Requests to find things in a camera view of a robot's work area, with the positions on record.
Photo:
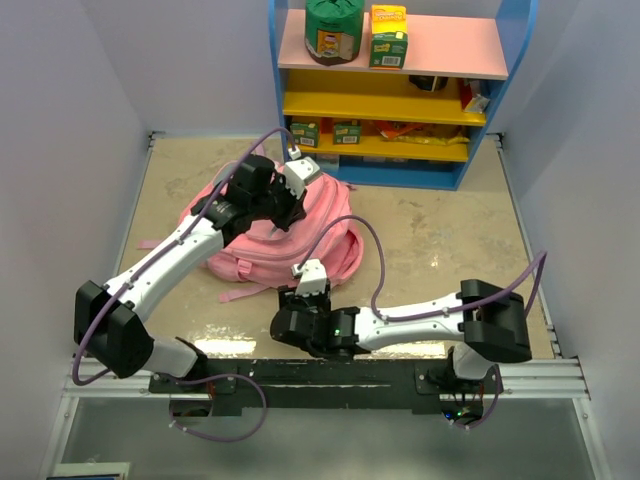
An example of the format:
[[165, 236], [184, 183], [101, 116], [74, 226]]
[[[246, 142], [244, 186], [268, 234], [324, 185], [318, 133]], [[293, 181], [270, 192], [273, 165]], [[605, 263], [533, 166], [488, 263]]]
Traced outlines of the pink student backpack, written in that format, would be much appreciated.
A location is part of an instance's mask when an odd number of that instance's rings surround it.
[[[225, 165], [212, 185], [188, 204], [180, 223], [202, 195], [213, 191], [214, 182], [231, 164]], [[306, 254], [311, 253], [322, 262], [333, 284], [344, 283], [360, 266], [364, 253], [359, 232], [344, 219], [351, 212], [349, 187], [321, 172], [307, 187], [304, 209], [306, 218], [289, 231], [276, 228], [268, 220], [253, 223], [246, 233], [200, 266], [223, 280], [254, 282], [264, 290], [296, 285], [291, 267], [304, 263]]]

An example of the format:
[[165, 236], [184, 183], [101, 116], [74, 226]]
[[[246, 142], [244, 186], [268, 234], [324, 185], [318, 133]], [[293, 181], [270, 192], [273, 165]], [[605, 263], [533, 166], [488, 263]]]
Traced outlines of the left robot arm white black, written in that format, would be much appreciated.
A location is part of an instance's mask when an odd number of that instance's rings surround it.
[[246, 233], [270, 221], [286, 231], [305, 217], [307, 187], [320, 174], [308, 157], [276, 166], [254, 154], [228, 166], [179, 226], [141, 261], [104, 284], [76, 292], [74, 340], [107, 372], [128, 378], [140, 370], [171, 376], [185, 392], [207, 380], [204, 355], [181, 339], [153, 338], [144, 323], [160, 301], [192, 270]]

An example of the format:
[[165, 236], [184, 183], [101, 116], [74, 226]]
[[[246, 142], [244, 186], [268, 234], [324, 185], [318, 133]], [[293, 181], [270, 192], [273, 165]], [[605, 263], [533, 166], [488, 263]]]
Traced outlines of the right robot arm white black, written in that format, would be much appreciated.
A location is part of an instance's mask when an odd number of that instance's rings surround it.
[[333, 309], [329, 287], [314, 294], [281, 287], [270, 336], [326, 360], [351, 360], [397, 344], [450, 341], [447, 366], [434, 380], [466, 393], [491, 367], [532, 359], [526, 317], [521, 295], [477, 279], [463, 280], [459, 291], [439, 299], [379, 312]]

